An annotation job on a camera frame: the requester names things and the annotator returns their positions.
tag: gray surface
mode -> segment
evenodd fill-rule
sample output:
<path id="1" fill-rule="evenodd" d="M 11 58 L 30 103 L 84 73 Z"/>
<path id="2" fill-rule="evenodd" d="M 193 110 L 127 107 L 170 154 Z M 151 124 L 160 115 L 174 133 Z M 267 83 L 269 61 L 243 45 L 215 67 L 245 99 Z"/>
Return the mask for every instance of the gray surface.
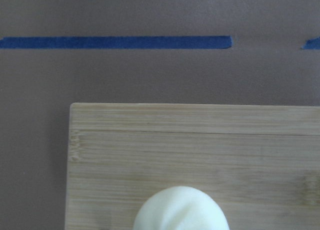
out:
<path id="1" fill-rule="evenodd" d="M 320 105 L 320 0 L 0 0 L 0 36 L 220 35 L 226 50 L 0 50 L 0 229 L 62 230 L 69 105 Z"/>

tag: brown gray background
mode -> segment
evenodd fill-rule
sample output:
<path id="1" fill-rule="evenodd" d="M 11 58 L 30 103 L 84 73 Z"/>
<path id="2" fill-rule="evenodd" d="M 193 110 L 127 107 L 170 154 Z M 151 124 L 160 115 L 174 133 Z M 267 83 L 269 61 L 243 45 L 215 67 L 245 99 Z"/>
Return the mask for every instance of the brown gray background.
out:
<path id="1" fill-rule="evenodd" d="M 62 230 L 73 102 L 319 105 L 320 0 L 0 0 L 0 37 L 232 35 L 225 50 L 0 50 L 0 229 Z"/>

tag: white round object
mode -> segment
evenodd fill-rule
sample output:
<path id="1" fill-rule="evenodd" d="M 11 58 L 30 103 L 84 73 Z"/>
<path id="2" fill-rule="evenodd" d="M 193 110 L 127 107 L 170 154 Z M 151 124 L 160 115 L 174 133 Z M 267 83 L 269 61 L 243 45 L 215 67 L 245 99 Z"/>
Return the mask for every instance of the white round object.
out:
<path id="1" fill-rule="evenodd" d="M 139 210 L 133 230 L 229 230 L 227 220 L 207 194 L 191 187 L 162 190 Z"/>

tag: wooden board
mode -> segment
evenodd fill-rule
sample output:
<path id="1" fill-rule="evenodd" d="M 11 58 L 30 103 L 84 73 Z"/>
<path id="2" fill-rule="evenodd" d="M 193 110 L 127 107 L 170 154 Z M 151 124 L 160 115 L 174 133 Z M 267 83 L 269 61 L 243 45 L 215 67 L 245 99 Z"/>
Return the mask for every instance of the wooden board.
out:
<path id="1" fill-rule="evenodd" d="M 320 229 L 320 108 L 87 104 L 70 109 L 67 230 L 130 230 L 171 186 L 208 193 L 232 230 Z"/>

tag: blue tape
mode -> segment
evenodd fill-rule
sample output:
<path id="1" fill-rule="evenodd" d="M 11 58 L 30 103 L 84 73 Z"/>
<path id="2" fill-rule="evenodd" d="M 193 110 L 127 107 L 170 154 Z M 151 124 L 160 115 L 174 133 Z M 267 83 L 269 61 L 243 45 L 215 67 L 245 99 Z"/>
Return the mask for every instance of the blue tape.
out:
<path id="1" fill-rule="evenodd" d="M 231 36 L 5 37 L 4 49 L 226 49 Z"/>
<path id="2" fill-rule="evenodd" d="M 302 49 L 320 49 L 320 37 L 308 39 Z"/>

